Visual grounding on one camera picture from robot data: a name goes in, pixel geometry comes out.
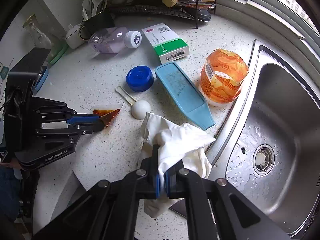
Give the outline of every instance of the white bottle cap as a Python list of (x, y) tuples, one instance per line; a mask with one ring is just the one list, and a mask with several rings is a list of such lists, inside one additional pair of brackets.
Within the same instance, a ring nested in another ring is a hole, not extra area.
[(127, 48), (137, 48), (141, 44), (141, 33), (138, 31), (129, 31), (124, 37), (124, 44)]

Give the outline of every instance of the stainless steel sink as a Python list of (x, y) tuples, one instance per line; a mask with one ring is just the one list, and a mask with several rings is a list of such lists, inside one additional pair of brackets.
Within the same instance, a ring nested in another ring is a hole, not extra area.
[(320, 92), (286, 54), (255, 41), (243, 90), (207, 152), (226, 178), (291, 237), (320, 189)]

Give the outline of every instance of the drain strainer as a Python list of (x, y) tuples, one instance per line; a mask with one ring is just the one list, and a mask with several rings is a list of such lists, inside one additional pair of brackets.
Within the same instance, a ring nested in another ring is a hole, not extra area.
[(268, 144), (260, 145), (253, 155), (253, 168), (258, 175), (267, 175), (275, 164), (275, 154)]

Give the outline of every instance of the speckled white countertop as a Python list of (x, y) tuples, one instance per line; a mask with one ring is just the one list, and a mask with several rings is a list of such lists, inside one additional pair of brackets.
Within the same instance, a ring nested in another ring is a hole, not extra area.
[[(176, 60), (183, 71), (198, 83), (204, 59), (215, 49), (222, 48), (239, 54), (248, 63), (254, 39), (264, 39), (247, 28), (219, 16), (210, 22), (200, 23), (195, 29), (193, 21), (170, 17), (122, 16), (116, 19), (116, 26), (130, 30), (165, 23), (173, 29), (190, 47), (191, 54)], [(87, 44), (76, 50), (69, 49), (50, 69), (50, 74), (37, 96), (66, 102), (78, 113), (89, 113), (94, 105), (124, 102), (115, 92), (118, 85), (137, 99), (147, 100), (152, 112), (166, 119), (182, 124), (188, 122), (180, 112), (165, 88), (154, 74), (160, 60), (148, 40), (142, 37), (137, 49), (124, 49), (117, 55), (95, 53)], [(138, 65), (146, 65), (153, 71), (153, 86), (142, 93), (134, 93), (125, 84), (128, 71)], [(216, 122), (207, 130), (216, 135), (227, 116), (231, 104), (210, 106)], [(142, 120), (131, 116), (130, 105), (124, 102), (116, 121), (108, 129), (80, 138), (76, 152), (40, 170), (34, 208), (34, 230), (38, 231), (52, 218), (52, 213), (72, 173), (86, 190), (101, 179), (115, 181), (128, 172), (137, 169), (142, 147), (139, 128)], [(136, 233), (143, 239), (188, 239), (187, 221), (173, 211), (167, 211), (156, 220), (143, 212), (140, 201)]]

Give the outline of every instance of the jeans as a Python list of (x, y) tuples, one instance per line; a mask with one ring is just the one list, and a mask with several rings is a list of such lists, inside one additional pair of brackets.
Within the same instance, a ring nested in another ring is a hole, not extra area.
[(15, 221), (19, 214), (19, 191), (20, 182), (13, 169), (0, 165), (0, 212), (11, 221)]

